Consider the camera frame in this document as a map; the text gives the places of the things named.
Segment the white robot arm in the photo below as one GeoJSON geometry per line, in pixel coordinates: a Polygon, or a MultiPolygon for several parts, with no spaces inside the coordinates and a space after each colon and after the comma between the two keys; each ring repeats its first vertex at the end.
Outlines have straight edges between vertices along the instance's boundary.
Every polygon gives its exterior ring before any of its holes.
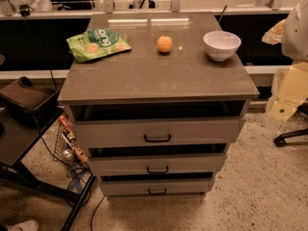
{"type": "Polygon", "coordinates": [[[262,42],[281,44],[282,53],[294,61],[308,61],[308,0],[300,0],[286,19],[271,27],[262,42]]]}

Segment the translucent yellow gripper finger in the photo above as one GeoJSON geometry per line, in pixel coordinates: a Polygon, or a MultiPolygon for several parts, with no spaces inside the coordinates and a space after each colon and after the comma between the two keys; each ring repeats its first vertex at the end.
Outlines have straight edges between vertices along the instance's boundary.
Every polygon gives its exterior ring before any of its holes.
{"type": "Polygon", "coordinates": [[[273,27],[271,27],[265,34],[262,36],[262,42],[275,45],[281,42],[284,26],[285,26],[285,19],[282,19],[278,23],[276,23],[273,27]]]}

